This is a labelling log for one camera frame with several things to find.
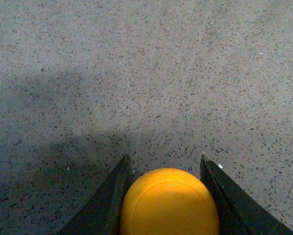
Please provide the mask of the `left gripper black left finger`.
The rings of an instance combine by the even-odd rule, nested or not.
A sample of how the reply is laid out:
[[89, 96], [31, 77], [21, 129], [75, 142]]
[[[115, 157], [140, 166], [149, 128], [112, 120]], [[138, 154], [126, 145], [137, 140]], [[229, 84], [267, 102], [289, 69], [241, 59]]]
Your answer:
[[121, 205], [131, 185], [130, 157], [125, 155], [90, 200], [58, 232], [60, 235], [118, 235]]

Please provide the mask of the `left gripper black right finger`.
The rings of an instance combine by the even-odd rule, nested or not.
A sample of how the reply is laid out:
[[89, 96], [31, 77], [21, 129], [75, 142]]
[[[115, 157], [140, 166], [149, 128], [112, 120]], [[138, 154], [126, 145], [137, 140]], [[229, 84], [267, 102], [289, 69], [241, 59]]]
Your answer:
[[200, 177], [211, 193], [222, 235], [293, 235], [293, 230], [266, 211], [206, 155]]

